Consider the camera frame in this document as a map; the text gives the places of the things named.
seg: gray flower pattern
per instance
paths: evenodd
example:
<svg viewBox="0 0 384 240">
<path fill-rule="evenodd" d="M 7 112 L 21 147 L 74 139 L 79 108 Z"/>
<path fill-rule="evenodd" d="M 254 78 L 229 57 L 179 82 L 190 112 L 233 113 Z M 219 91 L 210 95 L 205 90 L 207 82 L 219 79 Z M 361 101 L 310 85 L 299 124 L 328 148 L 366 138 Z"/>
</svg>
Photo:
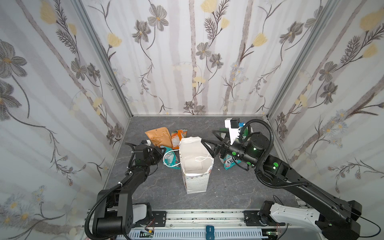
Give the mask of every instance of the gray flower pattern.
<svg viewBox="0 0 384 240">
<path fill-rule="evenodd" d="M 112 130 L 108 130 L 107 139 L 109 140 L 109 144 L 110 145 L 112 145 L 114 137 L 115 137 L 115 134 L 113 134 L 113 131 Z"/>
<path fill-rule="evenodd" d="M 93 79 L 96 82 L 97 77 L 100 77 L 100 70 L 96 70 L 95 66 L 92 63 L 89 63 L 87 69 L 88 69 L 88 72 L 89 72 L 89 76 L 93 77 Z"/>
<path fill-rule="evenodd" d="M 115 131 L 116 138 L 119 138 L 120 136 L 122 136 L 122 127 L 119 125 L 118 122 L 116 123 L 114 131 Z"/>
<path fill-rule="evenodd" d="M 325 80 L 329 82 L 332 80 L 331 73 L 335 72 L 337 68 L 337 64 L 333 64 L 333 61 L 329 61 L 324 65 L 324 69 L 321 69 L 319 73 L 321 74 L 319 77 L 319 81 Z"/>
<path fill-rule="evenodd" d="M 288 129 L 285 125 L 279 127 L 279 134 L 281 138 L 285 138 L 285 135 L 288 133 Z"/>
<path fill-rule="evenodd" d="M 221 66 L 224 65 L 224 63 L 220 62 L 220 60 L 221 60 L 221 56 L 219 53 L 218 54 L 212 54 L 212 56 L 209 60 L 212 63 L 211 68 L 217 66 L 220 69 Z"/>
<path fill-rule="evenodd" d="M 321 98 L 325 98 L 324 104 L 333 102 L 332 94 L 336 94 L 337 87 L 333 82 L 324 86 L 324 92 L 320 95 Z"/>
<path fill-rule="evenodd" d="M 288 40 L 288 42 L 293 43 L 295 36 L 300 35 L 303 32 L 304 23 L 294 22 L 289 28 L 288 33 L 282 34 L 280 36 L 280 43 L 284 43 Z"/>
<path fill-rule="evenodd" d="M 20 67 L 24 65 L 26 65 L 26 60 L 15 56 L 13 46 L 0 40 L 0 78 L 9 78 L 12 72 L 19 77 L 25 77 L 27 73 Z"/>
<path fill-rule="evenodd" d="M 314 18 L 309 18 L 307 19 L 307 21 L 305 22 L 305 25 L 304 27 L 305 28 L 311 28 L 314 26 L 314 24 L 316 23 L 321 11 L 323 10 L 323 6 L 320 6 L 318 9 L 315 10 L 313 16 Z"/>
<path fill-rule="evenodd" d="M 285 120 L 285 114 L 281 112 L 279 115 L 277 115 L 277 121 L 278 122 L 284 122 Z"/>
<path fill-rule="evenodd" d="M 148 23 L 151 26 L 156 26 L 157 29 L 160 31 L 164 30 L 163 26 L 168 26 L 168 21 L 165 20 L 165 17 L 167 16 L 167 11 L 160 5 L 156 6 L 154 4 L 151 4 L 151 7 L 149 8 L 149 12 L 153 15 L 153 17 L 148 17 Z"/>
<path fill-rule="evenodd" d="M 21 106 L 20 102 L 11 96 L 13 93 L 13 86 L 0 80 L 0 121 L 10 119 L 8 108 L 18 108 Z"/>
<path fill-rule="evenodd" d="M 198 52 L 196 53 L 197 56 L 200 56 L 200 59 L 203 60 L 205 57 L 209 57 L 211 55 L 211 51 L 208 51 L 208 42 L 204 43 L 199 43 L 197 45 L 197 50 Z"/>
<path fill-rule="evenodd" d="M 132 34 L 132 37 L 135 38 L 135 42 L 139 43 L 141 39 L 148 42 L 148 34 L 151 33 L 148 23 L 136 20 L 135 29 L 137 30 L 137 33 Z"/>
<path fill-rule="evenodd" d="M 198 105 L 195 107 L 195 113 L 197 115 L 202 115 L 202 114 L 205 114 L 206 111 L 205 111 L 205 106 L 201 106 L 201 105 Z"/>
<path fill-rule="evenodd" d="M 184 109 L 185 109 L 185 110 L 193 109 L 194 106 L 195 106 L 195 104 L 194 104 L 192 101 L 185 102 L 185 107 L 184 107 Z"/>
<path fill-rule="evenodd" d="M 71 62 L 71 69 L 72 71 L 76 72 L 77 79 L 81 78 L 83 81 L 85 80 L 87 68 L 85 66 L 81 66 L 77 58 L 74 58 L 74 61 Z"/>
</svg>

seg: plastic bag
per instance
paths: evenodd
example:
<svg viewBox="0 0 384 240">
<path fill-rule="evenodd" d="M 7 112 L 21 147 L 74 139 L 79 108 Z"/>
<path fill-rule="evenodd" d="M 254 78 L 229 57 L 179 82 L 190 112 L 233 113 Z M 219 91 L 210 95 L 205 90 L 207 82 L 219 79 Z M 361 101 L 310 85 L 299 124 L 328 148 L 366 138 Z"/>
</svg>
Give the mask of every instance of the plastic bag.
<svg viewBox="0 0 384 240">
<path fill-rule="evenodd" d="M 166 152 L 163 156 L 163 164 L 169 168 L 180 169 L 180 161 L 176 157 L 175 152 L 172 152 L 170 147 L 161 146 L 166 148 Z"/>
<path fill-rule="evenodd" d="M 172 149 L 179 149 L 180 140 L 187 137 L 187 131 L 187 129 L 179 129 L 171 133 Z"/>
<path fill-rule="evenodd" d="M 221 159 L 220 158 L 220 161 L 221 163 L 224 165 L 224 168 L 227 170 L 227 169 L 230 169 L 231 167 L 233 167 L 235 165 L 235 162 L 236 161 L 237 163 L 240 163 L 241 161 L 238 160 L 238 159 L 235 159 L 233 158 L 233 156 L 227 154 L 224 159 Z"/>
</svg>

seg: floral wallpaper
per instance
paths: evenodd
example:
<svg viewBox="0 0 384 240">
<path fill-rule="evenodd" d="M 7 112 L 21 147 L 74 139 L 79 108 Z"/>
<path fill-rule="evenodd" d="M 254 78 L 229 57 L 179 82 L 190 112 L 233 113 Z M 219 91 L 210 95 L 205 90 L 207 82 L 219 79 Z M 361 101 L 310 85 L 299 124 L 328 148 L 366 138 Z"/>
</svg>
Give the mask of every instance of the floral wallpaper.
<svg viewBox="0 0 384 240">
<path fill-rule="evenodd" d="M 268 113 L 326 1 L 82 0 L 134 114 Z"/>
<path fill-rule="evenodd" d="M 339 2 L 270 116 L 293 167 L 335 196 L 384 213 L 384 5 Z M 359 220 L 361 235 L 377 228 Z"/>
<path fill-rule="evenodd" d="M 128 118 L 72 4 L 0 3 L 0 232 L 80 239 Z"/>
</svg>

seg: cable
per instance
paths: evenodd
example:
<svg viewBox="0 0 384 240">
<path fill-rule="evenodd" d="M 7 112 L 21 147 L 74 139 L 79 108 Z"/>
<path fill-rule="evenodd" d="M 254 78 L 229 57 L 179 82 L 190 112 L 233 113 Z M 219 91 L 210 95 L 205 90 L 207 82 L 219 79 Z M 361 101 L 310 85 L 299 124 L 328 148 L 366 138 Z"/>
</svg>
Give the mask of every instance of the cable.
<svg viewBox="0 0 384 240">
<path fill-rule="evenodd" d="M 273 200 L 274 200 L 276 203 L 278 203 L 278 202 L 276 201 L 275 197 L 281 202 L 282 205 L 284 205 L 283 202 L 280 200 L 280 198 L 278 198 L 278 196 L 273 195 Z"/>
<path fill-rule="evenodd" d="M 238 163 L 236 162 L 236 159 L 235 159 L 234 157 L 232 157 L 232 160 L 233 160 L 233 162 L 234 162 L 237 166 L 239 166 L 241 169 L 244 169 L 244 170 L 246 170 L 247 172 L 249 171 L 249 165 L 248 165 L 248 164 L 247 164 L 247 168 L 245 168 L 245 167 L 240 166 L 240 164 L 238 164 Z"/>
<path fill-rule="evenodd" d="M 277 201 L 276 201 L 275 197 L 281 202 L 282 205 L 284 205 L 284 204 L 283 204 L 283 201 L 281 201 L 280 198 L 279 198 L 278 196 L 273 195 L 273 200 L 274 200 L 276 203 L 277 203 Z M 280 238 L 287 232 L 289 223 L 285 223 L 285 224 L 287 225 L 287 227 L 285 228 L 285 231 L 283 232 L 283 234 L 281 234 L 281 235 L 277 238 L 277 240 L 280 239 Z"/>
<path fill-rule="evenodd" d="M 181 164 L 181 162 L 179 162 L 178 164 L 172 165 L 172 166 L 168 166 L 168 165 L 166 164 L 166 162 L 165 162 L 165 157 L 166 157 L 167 153 L 169 153 L 169 152 L 174 152 L 174 151 L 178 151 L 178 149 L 174 149 L 174 150 L 171 150 L 171 151 L 168 151 L 168 152 L 164 153 L 164 156 L 163 156 L 163 164 L 164 164 L 165 166 L 167 166 L 167 167 L 176 167 L 177 165 Z"/>
<path fill-rule="evenodd" d="M 271 126 L 268 123 L 266 123 L 265 121 L 260 120 L 260 119 L 251 119 L 251 120 L 249 120 L 241 128 L 239 136 L 242 136 L 243 133 L 244 133 L 245 128 L 248 127 L 251 123 L 254 123 L 254 122 L 258 122 L 258 123 L 263 124 L 267 128 L 267 130 L 269 132 L 269 145 L 268 145 L 268 148 L 263 152 L 263 154 L 261 155 L 260 159 L 256 163 L 255 174 L 256 174 L 257 180 L 259 180 L 263 185 L 265 185 L 267 187 L 270 187 L 270 188 L 273 188 L 273 189 L 283 189 L 283 188 L 288 188 L 288 187 L 309 186 L 309 185 L 311 185 L 309 182 L 304 182 L 303 181 L 303 182 L 292 182 L 292 183 L 282 184 L 282 185 L 276 186 L 276 185 L 272 185 L 272 184 L 264 181 L 263 179 L 261 179 L 261 175 L 264 175 L 264 170 L 260 169 L 260 166 L 262 164 L 264 164 L 266 158 L 269 156 L 269 153 L 271 152 L 271 150 L 273 148 L 274 136 L 273 136 L 273 131 L 272 131 Z M 241 137 L 239 138 L 239 142 L 240 143 L 244 143 L 245 142 L 244 140 L 247 140 L 247 138 L 245 138 L 245 139 L 241 139 Z"/>
<path fill-rule="evenodd" d="M 127 239 L 127 240 L 131 240 L 131 239 L 129 238 L 129 236 L 127 236 L 126 234 L 123 234 L 123 236 L 125 237 L 125 239 Z"/>
<path fill-rule="evenodd" d="M 131 155 L 131 159 L 129 160 L 129 163 L 128 163 L 128 169 L 130 169 L 132 167 L 132 160 L 133 158 L 135 157 L 135 144 L 132 144 L 132 143 L 129 143 L 129 142 L 126 142 L 124 143 L 125 145 L 128 145 L 132 148 L 132 155 Z"/>
<path fill-rule="evenodd" d="M 368 220 L 368 219 L 366 219 L 365 217 L 362 217 L 362 216 L 360 216 L 360 215 L 358 215 L 358 214 L 356 214 L 356 213 L 354 213 L 354 212 L 352 212 L 352 211 L 349 211 L 348 209 L 346 209 L 346 208 L 344 208 L 344 207 L 342 207 L 342 206 L 340 206 L 340 204 L 338 204 L 337 202 L 335 202 L 332 198 L 330 198 L 329 196 L 327 196 L 325 193 L 323 193 L 322 191 L 320 191 L 317 187 L 315 187 L 315 186 L 312 186 L 312 187 L 314 187 L 317 191 L 319 191 L 319 192 L 321 192 L 324 196 L 326 196 L 327 198 L 329 198 L 332 202 L 334 202 L 337 206 L 339 206 L 340 208 L 342 208 L 343 210 L 346 210 L 347 212 L 350 212 L 350 213 L 352 213 L 352 214 L 354 214 L 354 215 L 356 215 L 356 216 L 358 216 L 358 217 L 360 217 L 360 218 L 362 218 L 362 219 L 364 219 L 364 220 L 366 220 L 366 221 L 369 221 L 370 223 L 373 223 L 374 225 L 376 225 L 378 228 L 379 228 L 379 231 L 376 233 L 376 234 L 374 234 L 374 235 L 371 235 L 371 236 L 359 236 L 359 237 L 362 237 L 362 238 L 371 238 L 371 237 L 374 237 L 374 236 L 377 236 L 380 232 L 381 232 L 381 227 L 379 226 L 379 225 L 377 225 L 376 223 L 374 223 L 374 222 L 372 222 L 371 220 Z"/>
<path fill-rule="evenodd" d="M 374 237 L 374 236 L 377 236 L 381 232 L 381 227 L 379 225 L 377 225 L 376 223 L 372 222 L 371 220 L 368 220 L 365 217 L 359 216 L 358 214 L 356 214 L 354 212 L 351 212 L 348 209 L 344 209 L 344 210 L 347 210 L 348 212 L 350 212 L 350 213 L 352 213 L 352 214 L 354 214 L 354 215 L 356 215 L 356 216 L 358 216 L 358 217 L 360 217 L 360 218 L 362 218 L 362 219 L 364 219 L 366 221 L 369 221 L 370 223 L 373 223 L 374 225 L 376 225 L 379 228 L 379 231 L 376 234 L 374 234 L 374 235 L 371 235 L 371 236 L 359 236 L 359 237 L 364 237 L 364 238 Z"/>
<path fill-rule="evenodd" d="M 155 169 L 155 171 L 153 171 L 152 173 L 148 174 L 148 176 L 151 176 L 152 174 L 154 174 L 158 168 L 159 168 L 159 166 L 156 164 L 156 169 Z"/>
<path fill-rule="evenodd" d="M 116 184 L 115 186 L 113 186 L 111 189 L 109 189 L 108 192 L 106 192 L 96 203 L 95 205 L 93 205 L 93 207 L 91 208 L 91 210 L 89 211 L 88 215 L 87 215 L 87 218 L 85 218 L 85 224 L 84 224 L 84 231 L 85 231 L 85 234 L 87 235 L 87 237 L 89 237 L 90 239 L 92 240 L 104 240 L 104 239 L 108 239 L 108 238 L 111 238 L 112 236 L 106 236 L 106 237 L 97 237 L 95 235 L 93 235 L 91 233 L 91 231 L 89 230 L 89 223 L 91 221 L 91 217 L 93 215 L 93 213 L 95 212 L 96 208 L 104 201 L 104 199 L 106 199 L 111 193 L 113 193 L 116 189 L 118 189 L 119 187 L 121 187 L 122 185 L 126 184 L 131 178 L 132 178 L 133 174 L 130 174 L 129 176 L 125 177 L 121 182 L 119 182 L 118 184 Z"/>
</svg>

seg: gray stone floor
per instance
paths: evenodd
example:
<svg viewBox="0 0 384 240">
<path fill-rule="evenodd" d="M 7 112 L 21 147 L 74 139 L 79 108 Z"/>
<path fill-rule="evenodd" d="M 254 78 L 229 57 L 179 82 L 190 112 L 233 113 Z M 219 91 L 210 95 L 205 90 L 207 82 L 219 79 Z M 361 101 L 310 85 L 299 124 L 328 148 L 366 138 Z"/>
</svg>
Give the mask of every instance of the gray stone floor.
<svg viewBox="0 0 384 240">
<path fill-rule="evenodd" d="M 226 117 L 133 117 L 123 142 L 138 144 L 148 139 L 144 132 L 167 127 L 169 132 L 188 129 L 187 137 L 201 137 L 216 140 L 211 133 L 224 127 Z M 252 117 L 242 117 L 247 122 Z M 252 124 L 253 131 L 268 131 L 261 124 Z M 275 148 L 271 155 L 277 156 Z M 114 186 L 124 178 L 124 172 L 131 156 L 131 148 L 122 145 L 115 165 L 111 170 L 106 188 Z M 171 169 L 159 163 L 158 170 L 141 184 L 132 196 L 132 202 L 149 202 L 152 209 L 249 209 L 260 208 L 265 200 L 273 201 L 273 195 L 279 197 L 287 206 L 296 207 L 294 195 L 286 190 L 271 189 L 262 185 L 251 169 L 246 172 L 237 166 L 225 170 L 219 159 L 215 159 L 209 177 L 206 192 L 186 193 L 181 170 Z"/>
</svg>

